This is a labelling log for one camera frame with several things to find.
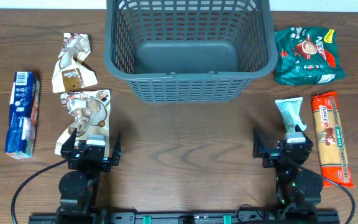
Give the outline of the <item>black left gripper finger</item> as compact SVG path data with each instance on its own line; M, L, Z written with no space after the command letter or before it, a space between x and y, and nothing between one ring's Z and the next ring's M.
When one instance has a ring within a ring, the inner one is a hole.
M113 147L113 151L112 151L112 156L111 156L111 163L113 166L118 166L119 165L119 161L122 155L122 150L121 150L121 133L119 133L117 135L116 138L116 142L114 143L114 147Z
M76 154L75 152L75 140L77 135L77 129L75 128L70 137L62 144L61 155L62 157L71 157Z

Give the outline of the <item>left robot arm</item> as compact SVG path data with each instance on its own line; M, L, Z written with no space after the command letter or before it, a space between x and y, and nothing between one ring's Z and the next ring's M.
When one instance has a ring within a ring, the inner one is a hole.
M104 156L109 149L105 136L90 134L86 140L77 141L76 135L75 129L60 151L71 171L59 183L61 197L57 223L107 223L107 211L94 205L101 173L119 165L121 135L117 136L111 157Z

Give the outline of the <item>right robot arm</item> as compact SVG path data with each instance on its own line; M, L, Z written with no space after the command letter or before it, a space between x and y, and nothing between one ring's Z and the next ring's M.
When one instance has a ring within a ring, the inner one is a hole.
M273 168L276 175L276 197L279 219L285 219L288 212L314 210L321 202L323 181L316 174L300 169L309 158L313 143L299 126L295 132L286 133L284 140L277 141L277 147L269 148L253 130L252 157L261 158L264 168Z

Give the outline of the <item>orange spaghetti packet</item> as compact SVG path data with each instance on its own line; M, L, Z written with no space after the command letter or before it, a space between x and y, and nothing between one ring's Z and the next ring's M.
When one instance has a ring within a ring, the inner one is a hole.
M337 93L330 91L316 95L311 105L323 177L343 187L353 187L354 181L347 159Z

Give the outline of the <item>green Nescafe coffee bag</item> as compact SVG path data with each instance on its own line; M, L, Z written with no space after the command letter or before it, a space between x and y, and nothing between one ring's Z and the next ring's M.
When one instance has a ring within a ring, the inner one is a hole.
M337 31L324 27L276 31L275 81L281 85L324 85L345 78L336 39Z

